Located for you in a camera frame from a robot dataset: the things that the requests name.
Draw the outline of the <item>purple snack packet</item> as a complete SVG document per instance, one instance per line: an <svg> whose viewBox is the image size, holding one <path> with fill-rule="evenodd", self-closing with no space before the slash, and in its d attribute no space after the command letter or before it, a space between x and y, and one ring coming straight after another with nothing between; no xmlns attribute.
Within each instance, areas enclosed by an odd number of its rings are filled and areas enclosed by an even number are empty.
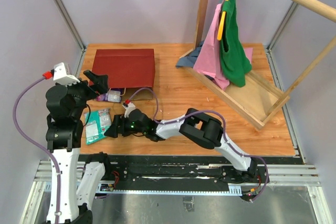
<svg viewBox="0 0 336 224"><path fill-rule="evenodd" d="M110 89L107 93L99 95L96 98L96 101L120 103L121 95L122 95L121 89Z"/></svg>

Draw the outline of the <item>green shirt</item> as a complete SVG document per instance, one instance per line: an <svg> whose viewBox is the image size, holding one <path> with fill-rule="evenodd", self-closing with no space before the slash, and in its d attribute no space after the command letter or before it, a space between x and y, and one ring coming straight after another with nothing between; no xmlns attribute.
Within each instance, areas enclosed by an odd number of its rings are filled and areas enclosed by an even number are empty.
<svg viewBox="0 0 336 224"><path fill-rule="evenodd" d="M235 5L224 28L225 35L219 41L219 59L224 77L231 84L241 88L246 84L245 74L252 70L252 65L239 40L236 18L237 6Z"/></svg>

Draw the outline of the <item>yellow hanger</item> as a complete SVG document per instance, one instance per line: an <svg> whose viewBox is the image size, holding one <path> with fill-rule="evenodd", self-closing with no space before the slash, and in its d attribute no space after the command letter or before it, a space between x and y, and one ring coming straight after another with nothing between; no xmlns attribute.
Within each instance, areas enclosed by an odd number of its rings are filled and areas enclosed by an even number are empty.
<svg viewBox="0 0 336 224"><path fill-rule="evenodd" d="M226 23L228 20L228 17L232 14L233 9L236 5L236 0L222 0L221 1L221 14L220 14L220 20L218 24L218 32L217 32L217 40L220 41L223 39L224 28L226 27Z"/></svg>

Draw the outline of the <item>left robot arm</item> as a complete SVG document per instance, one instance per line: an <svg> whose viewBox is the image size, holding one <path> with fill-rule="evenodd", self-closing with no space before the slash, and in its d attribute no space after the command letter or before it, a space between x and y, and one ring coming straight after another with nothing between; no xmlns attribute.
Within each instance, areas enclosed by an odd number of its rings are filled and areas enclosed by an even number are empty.
<svg viewBox="0 0 336 224"><path fill-rule="evenodd" d="M66 73L46 92L47 149L52 157L52 188L46 223L92 223L92 203L101 180L112 175L109 156L88 156L81 181L77 164L83 132L82 112L87 101L108 90L108 76L84 71L92 82Z"/></svg>

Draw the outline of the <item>pink shirt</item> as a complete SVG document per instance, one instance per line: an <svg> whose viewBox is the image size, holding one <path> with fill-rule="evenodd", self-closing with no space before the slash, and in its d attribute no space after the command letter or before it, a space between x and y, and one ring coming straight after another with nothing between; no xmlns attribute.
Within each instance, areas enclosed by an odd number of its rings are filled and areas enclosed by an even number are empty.
<svg viewBox="0 0 336 224"><path fill-rule="evenodd" d="M219 59L220 51L219 41L217 40L217 32L221 10L221 4L218 4L216 6L210 28L205 37L201 52L196 60L193 69L198 73L210 77L222 90L225 90L231 83L228 79L224 77ZM253 49L251 47L243 47L243 49L251 63Z"/></svg>

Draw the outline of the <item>red paper bag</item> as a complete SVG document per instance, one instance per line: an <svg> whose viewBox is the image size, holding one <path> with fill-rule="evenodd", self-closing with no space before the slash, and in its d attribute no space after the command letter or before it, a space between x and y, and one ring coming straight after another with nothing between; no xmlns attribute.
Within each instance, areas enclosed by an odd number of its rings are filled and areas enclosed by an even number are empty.
<svg viewBox="0 0 336 224"><path fill-rule="evenodd" d="M106 74L108 87L125 101L141 88L154 88L154 49L98 49L92 72Z"/></svg>

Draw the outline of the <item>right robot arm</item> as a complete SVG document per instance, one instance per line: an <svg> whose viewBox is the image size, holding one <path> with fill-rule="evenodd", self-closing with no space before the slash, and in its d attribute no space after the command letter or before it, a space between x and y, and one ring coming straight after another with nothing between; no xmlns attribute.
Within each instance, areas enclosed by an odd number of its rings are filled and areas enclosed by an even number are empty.
<svg viewBox="0 0 336 224"><path fill-rule="evenodd" d="M107 137L138 134L159 142L185 136L198 146L221 153L237 171L238 177L250 182L257 175L257 158L244 152L226 133L225 119L217 112L189 108L186 114L171 120L149 118L139 109L115 115L104 133Z"/></svg>

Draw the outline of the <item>teal Fox's candy packet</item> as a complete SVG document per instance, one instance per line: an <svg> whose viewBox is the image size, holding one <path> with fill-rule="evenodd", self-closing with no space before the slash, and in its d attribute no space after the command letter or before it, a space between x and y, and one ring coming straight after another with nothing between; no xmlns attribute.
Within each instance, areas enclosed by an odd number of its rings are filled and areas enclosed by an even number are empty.
<svg viewBox="0 0 336 224"><path fill-rule="evenodd" d="M96 143L106 136L104 133L111 126L110 109L86 112L85 117L85 134L86 144Z"/></svg>

